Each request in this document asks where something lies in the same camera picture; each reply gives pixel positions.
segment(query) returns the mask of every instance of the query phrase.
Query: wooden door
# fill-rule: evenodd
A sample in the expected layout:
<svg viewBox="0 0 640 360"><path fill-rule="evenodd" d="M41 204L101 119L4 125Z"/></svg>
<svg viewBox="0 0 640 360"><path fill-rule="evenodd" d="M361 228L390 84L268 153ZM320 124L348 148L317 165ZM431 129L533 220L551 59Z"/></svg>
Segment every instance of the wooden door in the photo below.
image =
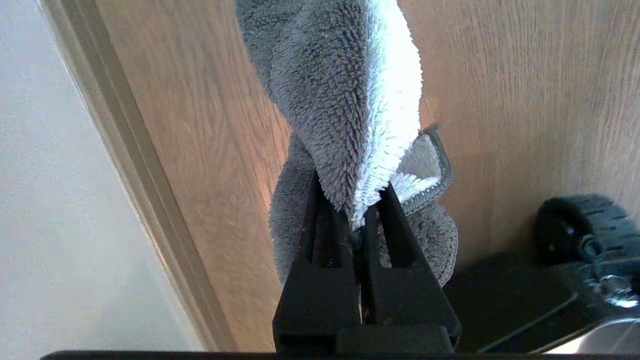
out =
<svg viewBox="0 0 640 360"><path fill-rule="evenodd" d="M267 216L289 128L230 0L97 1L242 351L271 350ZM640 217L640 2L400 0L422 57L421 122L455 166L458 268L528 249L547 197L602 192Z"/></svg>

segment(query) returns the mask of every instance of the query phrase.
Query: towel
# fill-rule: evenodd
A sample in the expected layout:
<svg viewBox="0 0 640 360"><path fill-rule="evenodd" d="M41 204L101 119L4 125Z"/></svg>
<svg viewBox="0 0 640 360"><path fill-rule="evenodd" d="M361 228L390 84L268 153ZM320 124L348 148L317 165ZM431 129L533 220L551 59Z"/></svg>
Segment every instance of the towel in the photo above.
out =
<svg viewBox="0 0 640 360"><path fill-rule="evenodd" d="M436 129L419 134L420 58L397 3L237 0L236 15L258 78L292 127L269 212L280 280L296 253L317 172L330 211L344 209L354 232L392 183L444 284L458 232L437 200L451 166Z"/></svg>

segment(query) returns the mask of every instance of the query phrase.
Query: gray fabric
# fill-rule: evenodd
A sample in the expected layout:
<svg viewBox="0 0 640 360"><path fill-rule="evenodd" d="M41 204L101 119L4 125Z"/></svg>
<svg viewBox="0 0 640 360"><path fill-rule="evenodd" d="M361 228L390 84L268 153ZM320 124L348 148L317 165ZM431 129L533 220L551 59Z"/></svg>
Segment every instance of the gray fabric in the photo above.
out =
<svg viewBox="0 0 640 360"><path fill-rule="evenodd" d="M374 110L367 102L367 96L379 96L384 91L380 87L385 84L398 84L385 83L388 72L371 76L370 72L376 70L367 68L371 54L368 58L365 21L371 22L372 17L379 16L372 12L388 8L389 3L388 0L237 1L237 17L258 77L293 130L289 157L269 212L282 283L298 248L314 171L319 175L327 199L335 209L345 209L348 215L362 212L363 206L373 204L378 196L375 186L368 186L373 197L370 193L356 194L356 184L362 185L363 177L384 179L385 184L391 181L394 188L400 190L399 198L410 226L438 281L443 284L451 276L458 232L451 218L436 203L451 181L451 167L437 133L432 129L415 138L416 119L416 129L401 128L398 136L397 126L389 123L393 120L389 114L394 109L388 107L394 106L393 101L383 96L381 102L374 104L379 109ZM385 29L389 24L398 23L396 18L395 22L381 22L375 28ZM384 49L384 45L376 47L377 51ZM412 51L409 49L407 54L411 55ZM419 77L419 61L416 66ZM371 84L378 79L381 79L379 83ZM419 81L419 78L407 80L408 87L417 86L412 93L416 95L415 111ZM392 95L392 100L397 100L402 92L392 92ZM372 111L383 116L369 116ZM404 138L409 139L406 146ZM393 158L386 157L394 151L400 151L393 154L395 163ZM370 167L362 166L371 161L377 162ZM368 196L369 203L362 204L358 196ZM324 222L324 217L320 213L318 221ZM358 226L358 217L361 218L357 214L350 217L355 219L352 228Z"/></svg>

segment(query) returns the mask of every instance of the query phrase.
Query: wheel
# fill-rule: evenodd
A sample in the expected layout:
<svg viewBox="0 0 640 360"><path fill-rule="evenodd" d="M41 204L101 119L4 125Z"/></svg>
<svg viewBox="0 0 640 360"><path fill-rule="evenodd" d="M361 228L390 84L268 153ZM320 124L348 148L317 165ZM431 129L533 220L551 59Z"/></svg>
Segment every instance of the wheel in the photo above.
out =
<svg viewBox="0 0 640 360"><path fill-rule="evenodd" d="M554 197L538 210L534 230L544 265L640 255L640 233L626 211L603 195Z"/></svg>

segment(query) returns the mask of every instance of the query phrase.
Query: white wall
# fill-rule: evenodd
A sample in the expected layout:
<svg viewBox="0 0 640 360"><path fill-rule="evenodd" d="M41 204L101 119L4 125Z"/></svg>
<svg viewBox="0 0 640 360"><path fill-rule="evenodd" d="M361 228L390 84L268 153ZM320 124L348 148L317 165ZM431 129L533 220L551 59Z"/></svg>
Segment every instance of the white wall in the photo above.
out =
<svg viewBox="0 0 640 360"><path fill-rule="evenodd" d="M0 358L199 350L32 1L0 1Z"/></svg>

